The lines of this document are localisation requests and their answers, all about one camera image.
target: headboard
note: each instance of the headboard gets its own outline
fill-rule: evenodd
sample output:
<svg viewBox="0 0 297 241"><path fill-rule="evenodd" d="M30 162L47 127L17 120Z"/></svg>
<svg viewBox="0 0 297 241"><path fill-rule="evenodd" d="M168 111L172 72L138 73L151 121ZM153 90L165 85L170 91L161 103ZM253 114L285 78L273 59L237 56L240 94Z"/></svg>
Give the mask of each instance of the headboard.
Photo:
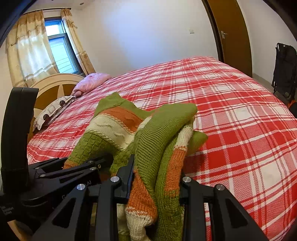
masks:
<svg viewBox="0 0 297 241"><path fill-rule="evenodd" d="M77 74L53 74L31 86L31 88L38 88L39 92L34 106L34 117L31 121L28 142L33 137L32 129L35 118L57 98L69 96L81 80L83 77Z"/></svg>

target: window pane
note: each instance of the window pane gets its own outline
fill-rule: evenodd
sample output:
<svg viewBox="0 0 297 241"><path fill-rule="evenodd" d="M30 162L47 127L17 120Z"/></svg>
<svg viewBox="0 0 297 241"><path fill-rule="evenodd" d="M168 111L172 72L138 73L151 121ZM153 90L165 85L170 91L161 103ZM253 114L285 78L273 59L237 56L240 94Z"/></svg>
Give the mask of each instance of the window pane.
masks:
<svg viewBox="0 0 297 241"><path fill-rule="evenodd" d="M50 47L52 49L55 61L60 73L75 73L75 67L71 55L68 51L64 37L50 39Z"/></svg>
<svg viewBox="0 0 297 241"><path fill-rule="evenodd" d="M64 33L61 21L46 21L45 29L48 36Z"/></svg>

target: silver bolt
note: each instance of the silver bolt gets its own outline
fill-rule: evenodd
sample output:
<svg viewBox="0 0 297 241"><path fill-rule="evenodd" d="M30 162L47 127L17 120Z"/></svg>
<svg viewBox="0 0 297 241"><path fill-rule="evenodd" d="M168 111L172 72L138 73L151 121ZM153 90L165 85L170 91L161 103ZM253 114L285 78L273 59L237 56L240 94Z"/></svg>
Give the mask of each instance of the silver bolt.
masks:
<svg viewBox="0 0 297 241"><path fill-rule="evenodd" d="M192 179L190 177L183 177L185 183L189 183Z"/></svg>
<svg viewBox="0 0 297 241"><path fill-rule="evenodd" d="M118 181L120 180L120 178L117 177L117 176L114 176L114 177L111 177L110 180L111 180L113 183L116 183L116 182L118 182Z"/></svg>
<svg viewBox="0 0 297 241"><path fill-rule="evenodd" d="M218 184L218 185L217 185L217 189L218 189L219 191L223 191L223 190L225 189L225 186L224 186L223 184Z"/></svg>
<svg viewBox="0 0 297 241"><path fill-rule="evenodd" d="M76 189L77 190L79 190L79 191L82 191L83 189L85 189L85 185L84 184L78 184L77 186L76 186Z"/></svg>

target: sweater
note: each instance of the sweater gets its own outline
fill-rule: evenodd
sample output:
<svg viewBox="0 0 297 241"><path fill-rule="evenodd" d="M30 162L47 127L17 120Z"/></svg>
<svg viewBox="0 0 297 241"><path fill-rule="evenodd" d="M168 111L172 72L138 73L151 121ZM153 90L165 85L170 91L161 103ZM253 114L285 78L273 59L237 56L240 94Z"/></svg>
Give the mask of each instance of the sweater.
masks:
<svg viewBox="0 0 297 241"><path fill-rule="evenodd" d="M127 205L117 205L120 240L180 241L183 208L179 182L183 161L207 140L193 131L197 107L165 104L153 111L137 108L113 93L98 103L94 116L64 168L110 153L112 175L134 159L134 180ZM155 224L154 232L145 227Z"/></svg>

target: red plaid bedspread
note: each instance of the red plaid bedspread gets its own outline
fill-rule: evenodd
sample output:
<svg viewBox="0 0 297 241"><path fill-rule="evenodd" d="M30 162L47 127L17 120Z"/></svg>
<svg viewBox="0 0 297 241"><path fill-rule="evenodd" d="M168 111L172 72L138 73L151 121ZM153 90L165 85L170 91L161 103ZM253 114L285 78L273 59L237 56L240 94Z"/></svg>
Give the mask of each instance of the red plaid bedspread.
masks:
<svg viewBox="0 0 297 241"><path fill-rule="evenodd" d="M211 57L157 64L105 82L34 136L29 164L68 156L99 100L115 91L146 110L195 103L194 128L209 139L187 157L184 172L202 184L224 184L270 240L285 235L297 213L297 120L253 79Z"/></svg>

